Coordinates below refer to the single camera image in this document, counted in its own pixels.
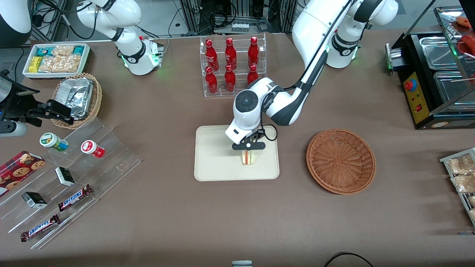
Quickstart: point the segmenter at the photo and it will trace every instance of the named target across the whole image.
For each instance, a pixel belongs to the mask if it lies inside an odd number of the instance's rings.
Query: foil-wrapped food
[[[67,79],[58,88],[56,101],[71,108],[74,120],[84,120],[91,102],[94,82],[88,78]]]

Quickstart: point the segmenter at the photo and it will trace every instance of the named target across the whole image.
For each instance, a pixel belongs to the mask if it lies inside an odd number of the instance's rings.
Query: acrylic bottle rack
[[[249,66],[247,63],[247,51],[249,50],[252,36],[257,37],[257,46],[259,47],[259,64],[257,65],[257,74],[259,75],[259,78],[263,78],[267,75],[265,34],[209,36],[200,39],[199,55],[201,58],[201,75],[203,77],[203,91],[205,97],[237,95],[240,91],[247,88],[247,74],[249,73]],[[226,50],[226,38],[228,37],[233,38],[233,44],[236,48],[237,54],[237,68],[234,70],[234,73],[236,74],[236,89],[234,92],[228,92],[226,90],[226,83],[224,79],[224,74],[226,73],[226,58],[224,55],[224,51]],[[207,39],[213,41],[213,47],[215,48],[218,54],[219,70],[214,73],[218,80],[218,93],[215,95],[212,95],[209,92],[205,80],[205,68],[208,65],[206,61],[205,46],[205,41]]]
[[[112,132],[112,128],[95,119],[82,125],[64,138],[69,146],[64,152],[51,149],[44,156],[46,165],[39,169],[39,175],[28,177],[12,191],[0,199],[0,216],[3,231],[18,236],[58,214],[61,223],[48,228],[25,242],[25,246],[41,248],[59,234],[72,221],[98,202],[115,184],[135,168],[140,160],[122,144]],[[93,140],[105,148],[105,155],[97,159],[81,152],[80,145],[85,140]],[[65,186],[59,183],[55,169],[68,168],[76,183]],[[76,204],[59,212],[58,204],[89,184],[94,190]],[[43,209],[30,208],[22,199],[24,192],[38,192],[48,205]]]

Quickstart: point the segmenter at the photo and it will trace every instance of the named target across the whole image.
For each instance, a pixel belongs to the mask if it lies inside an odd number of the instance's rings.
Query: red cookie package
[[[0,166],[0,197],[45,164],[42,157],[22,151]]]

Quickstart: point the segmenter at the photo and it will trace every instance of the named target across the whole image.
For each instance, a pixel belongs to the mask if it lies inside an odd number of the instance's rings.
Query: sausage
[[[475,37],[467,34],[462,36],[462,39],[460,40],[468,46],[471,51],[470,54],[475,55]]]
[[[470,28],[470,29],[472,28],[472,25],[470,24],[470,21],[468,21],[467,18],[464,18],[462,16],[457,17],[457,24],[465,26],[465,27]]]

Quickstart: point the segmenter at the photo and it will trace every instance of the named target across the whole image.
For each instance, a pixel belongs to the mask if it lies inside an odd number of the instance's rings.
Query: yellow control panel
[[[406,97],[408,98],[409,106],[411,108],[412,117],[418,124],[424,119],[430,116],[429,108],[427,107],[426,100],[422,94],[422,90],[419,85],[419,80],[414,72],[407,80],[402,84]]]

